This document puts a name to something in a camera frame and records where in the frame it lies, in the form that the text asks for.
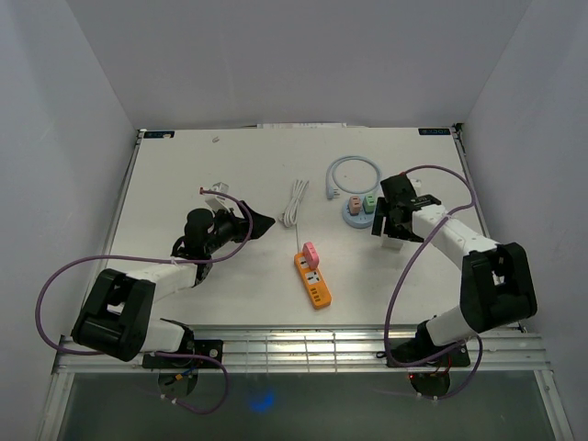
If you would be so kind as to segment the brown pink plug adapter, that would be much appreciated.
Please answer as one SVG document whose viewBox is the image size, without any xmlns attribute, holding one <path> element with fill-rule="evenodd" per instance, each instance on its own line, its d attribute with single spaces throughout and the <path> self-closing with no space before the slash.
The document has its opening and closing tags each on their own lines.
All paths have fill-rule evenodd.
<svg viewBox="0 0 588 441">
<path fill-rule="evenodd" d="M 348 199 L 348 211 L 351 216 L 357 216 L 362 210 L 362 199 L 360 196 L 352 196 Z"/>
</svg>

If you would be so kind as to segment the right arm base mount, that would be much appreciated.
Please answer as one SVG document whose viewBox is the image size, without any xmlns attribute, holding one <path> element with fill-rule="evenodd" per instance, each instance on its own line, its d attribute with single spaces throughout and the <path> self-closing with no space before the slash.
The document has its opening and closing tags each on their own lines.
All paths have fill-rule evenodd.
<svg viewBox="0 0 588 441">
<path fill-rule="evenodd" d="M 446 346 L 419 347 L 413 339 L 391 341 L 391 353 L 401 363 L 415 363 L 429 358 L 427 366 L 449 366 L 465 368 L 470 366 L 469 352 L 464 343 Z"/>
</svg>

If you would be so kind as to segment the white cube charger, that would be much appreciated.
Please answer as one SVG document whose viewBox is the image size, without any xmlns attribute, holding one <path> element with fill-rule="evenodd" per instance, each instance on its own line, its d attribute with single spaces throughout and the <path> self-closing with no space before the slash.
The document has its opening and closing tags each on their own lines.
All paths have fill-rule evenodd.
<svg viewBox="0 0 588 441">
<path fill-rule="evenodd" d="M 381 247 L 393 252 L 399 252 L 403 247 L 403 241 L 397 238 L 392 238 L 387 235 L 381 237 Z"/>
</svg>

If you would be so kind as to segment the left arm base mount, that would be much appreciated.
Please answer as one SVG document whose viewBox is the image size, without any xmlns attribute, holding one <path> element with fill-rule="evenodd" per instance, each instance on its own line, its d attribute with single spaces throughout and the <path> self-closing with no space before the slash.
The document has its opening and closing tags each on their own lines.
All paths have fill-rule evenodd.
<svg viewBox="0 0 588 441">
<path fill-rule="evenodd" d="M 194 340 L 182 346 L 173 356 L 145 354 L 141 366 L 148 369 L 178 370 L 217 368 L 222 362 L 223 349 L 223 340 Z"/>
</svg>

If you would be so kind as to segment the pink square plug adapter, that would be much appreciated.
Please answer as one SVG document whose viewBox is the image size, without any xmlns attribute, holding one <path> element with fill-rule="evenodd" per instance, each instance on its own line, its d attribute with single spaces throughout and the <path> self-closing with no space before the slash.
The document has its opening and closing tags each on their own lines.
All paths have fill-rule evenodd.
<svg viewBox="0 0 588 441">
<path fill-rule="evenodd" d="M 312 242 L 306 242 L 302 246 L 302 253 L 309 268 L 316 269 L 320 263 L 320 257 Z"/>
</svg>

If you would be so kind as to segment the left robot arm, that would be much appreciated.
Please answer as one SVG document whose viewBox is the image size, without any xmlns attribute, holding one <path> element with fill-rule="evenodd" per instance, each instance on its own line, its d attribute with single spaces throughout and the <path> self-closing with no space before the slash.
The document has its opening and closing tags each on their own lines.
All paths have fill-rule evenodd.
<svg viewBox="0 0 588 441">
<path fill-rule="evenodd" d="M 184 234 L 172 247 L 173 264 L 101 271 L 74 324 L 73 340 L 125 362 L 139 353 L 163 352 L 173 366 L 188 365 L 195 355 L 192 331 L 181 322 L 154 319 L 153 304 L 203 282 L 212 255 L 225 244 L 258 239 L 275 224 L 246 203 L 240 210 L 241 217 L 221 205 L 188 212 Z"/>
</svg>

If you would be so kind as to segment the orange power strip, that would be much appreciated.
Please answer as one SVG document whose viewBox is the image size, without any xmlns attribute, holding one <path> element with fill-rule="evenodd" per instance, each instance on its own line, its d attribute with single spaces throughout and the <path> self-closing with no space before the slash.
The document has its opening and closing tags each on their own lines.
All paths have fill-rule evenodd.
<svg viewBox="0 0 588 441">
<path fill-rule="evenodd" d="M 298 253 L 294 256 L 294 265 L 297 268 L 312 307 L 315 310 L 320 310 L 330 306 L 332 295 L 324 282 L 320 269 L 310 268 L 303 253 Z"/>
</svg>

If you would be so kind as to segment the blue round power socket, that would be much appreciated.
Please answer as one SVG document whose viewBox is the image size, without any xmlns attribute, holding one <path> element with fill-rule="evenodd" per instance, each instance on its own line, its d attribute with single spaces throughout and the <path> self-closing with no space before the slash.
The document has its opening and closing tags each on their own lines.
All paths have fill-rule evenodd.
<svg viewBox="0 0 588 441">
<path fill-rule="evenodd" d="M 349 211 L 348 204 L 342 206 L 342 218 L 345 223 L 355 229 L 370 229 L 373 225 L 375 212 L 366 213 L 363 209 L 357 215 L 352 215 Z"/>
</svg>

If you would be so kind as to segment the green plug adapter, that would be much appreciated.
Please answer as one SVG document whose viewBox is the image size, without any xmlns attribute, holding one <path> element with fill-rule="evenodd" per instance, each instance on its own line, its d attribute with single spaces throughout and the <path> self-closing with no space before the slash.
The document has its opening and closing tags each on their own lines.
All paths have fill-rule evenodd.
<svg viewBox="0 0 588 441">
<path fill-rule="evenodd" d="M 367 194 L 363 199 L 363 210 L 366 214 L 371 215 L 375 212 L 377 206 L 377 198 L 372 194 Z"/>
</svg>

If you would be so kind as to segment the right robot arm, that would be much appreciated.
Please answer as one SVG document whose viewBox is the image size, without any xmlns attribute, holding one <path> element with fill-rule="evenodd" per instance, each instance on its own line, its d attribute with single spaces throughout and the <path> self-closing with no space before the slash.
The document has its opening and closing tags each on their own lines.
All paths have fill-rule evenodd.
<svg viewBox="0 0 588 441">
<path fill-rule="evenodd" d="M 486 331 L 533 317 L 537 298 L 525 249 L 498 243 L 455 218 L 430 195 L 418 195 L 405 174 L 380 183 L 372 232 L 400 242 L 418 243 L 422 253 L 433 245 L 460 272 L 458 304 L 421 322 L 415 336 L 393 347 L 384 341 L 384 356 L 393 366 L 435 365 L 457 343 Z"/>
</svg>

